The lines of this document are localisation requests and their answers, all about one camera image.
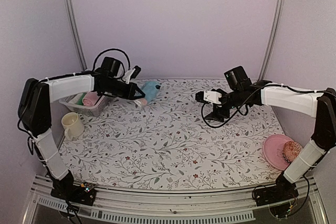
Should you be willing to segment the light blue towel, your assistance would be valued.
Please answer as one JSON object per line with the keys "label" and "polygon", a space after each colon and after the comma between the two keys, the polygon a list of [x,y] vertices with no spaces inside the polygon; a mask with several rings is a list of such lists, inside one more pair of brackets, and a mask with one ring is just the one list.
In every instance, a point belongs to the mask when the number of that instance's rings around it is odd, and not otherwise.
{"label": "light blue towel", "polygon": [[157,96],[160,88],[161,83],[157,81],[147,81],[141,87],[141,91],[145,94],[145,97],[135,100],[134,103],[140,107],[148,105]]}

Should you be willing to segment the pink towel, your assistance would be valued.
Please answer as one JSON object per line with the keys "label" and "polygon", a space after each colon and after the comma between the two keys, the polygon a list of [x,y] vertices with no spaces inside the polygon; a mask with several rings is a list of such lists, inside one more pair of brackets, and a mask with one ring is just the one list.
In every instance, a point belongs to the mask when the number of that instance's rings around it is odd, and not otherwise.
{"label": "pink towel", "polygon": [[92,107],[100,104],[102,101],[102,96],[98,95],[96,92],[88,92],[84,95],[82,102],[84,106]]}

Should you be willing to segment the white plastic basket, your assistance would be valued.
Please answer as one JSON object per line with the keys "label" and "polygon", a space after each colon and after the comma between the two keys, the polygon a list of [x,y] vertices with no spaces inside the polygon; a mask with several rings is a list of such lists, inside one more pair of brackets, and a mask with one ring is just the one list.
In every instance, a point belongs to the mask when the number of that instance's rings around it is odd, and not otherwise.
{"label": "white plastic basket", "polygon": [[82,98],[84,96],[85,95],[83,93],[71,95],[60,99],[59,103],[64,105],[68,110],[70,110],[70,112],[98,117],[111,102],[109,97],[102,96],[93,106],[87,106],[82,103]]}

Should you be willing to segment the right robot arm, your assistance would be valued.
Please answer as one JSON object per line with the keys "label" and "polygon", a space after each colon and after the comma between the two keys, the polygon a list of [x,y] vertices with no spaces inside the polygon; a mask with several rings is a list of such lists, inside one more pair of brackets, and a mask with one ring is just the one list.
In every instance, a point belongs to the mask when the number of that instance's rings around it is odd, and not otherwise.
{"label": "right robot arm", "polygon": [[[270,66],[266,78],[290,87],[307,89],[335,88],[335,69],[332,67]],[[205,130],[217,147],[214,162],[225,164],[224,186],[257,185],[275,180],[279,170],[268,164],[262,145],[267,137],[285,134],[304,145],[309,142],[315,119],[287,109],[254,106],[248,116],[236,115],[219,129]]]}

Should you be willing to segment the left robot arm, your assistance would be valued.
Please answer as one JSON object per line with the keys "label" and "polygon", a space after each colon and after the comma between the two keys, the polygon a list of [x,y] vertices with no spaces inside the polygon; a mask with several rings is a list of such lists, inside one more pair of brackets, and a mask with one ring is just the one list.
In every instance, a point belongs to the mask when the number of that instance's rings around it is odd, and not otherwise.
{"label": "left robot arm", "polygon": [[51,105],[60,99],[88,92],[125,100],[143,98],[144,92],[133,82],[141,68],[135,66],[118,77],[118,67],[116,59],[105,57],[97,69],[41,80],[30,78],[25,82],[18,107],[17,127],[28,134],[29,148],[36,151],[54,188],[67,200],[77,197],[78,188],[54,140]]}

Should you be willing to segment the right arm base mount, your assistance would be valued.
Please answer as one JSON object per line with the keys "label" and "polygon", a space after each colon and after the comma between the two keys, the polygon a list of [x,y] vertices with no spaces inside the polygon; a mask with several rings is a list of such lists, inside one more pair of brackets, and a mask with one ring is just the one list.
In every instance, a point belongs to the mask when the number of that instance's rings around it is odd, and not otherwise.
{"label": "right arm base mount", "polygon": [[251,194],[257,206],[275,204],[281,201],[295,199],[299,196],[296,184],[284,183],[273,186],[258,185]]}

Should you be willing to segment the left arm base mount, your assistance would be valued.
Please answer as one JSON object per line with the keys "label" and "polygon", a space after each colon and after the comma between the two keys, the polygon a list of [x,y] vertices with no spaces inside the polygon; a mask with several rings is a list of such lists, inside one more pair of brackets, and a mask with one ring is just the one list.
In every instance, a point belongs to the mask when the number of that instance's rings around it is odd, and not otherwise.
{"label": "left arm base mount", "polygon": [[86,206],[93,206],[97,191],[88,187],[75,185],[70,180],[56,180],[52,183],[50,195],[66,202],[74,202]]}

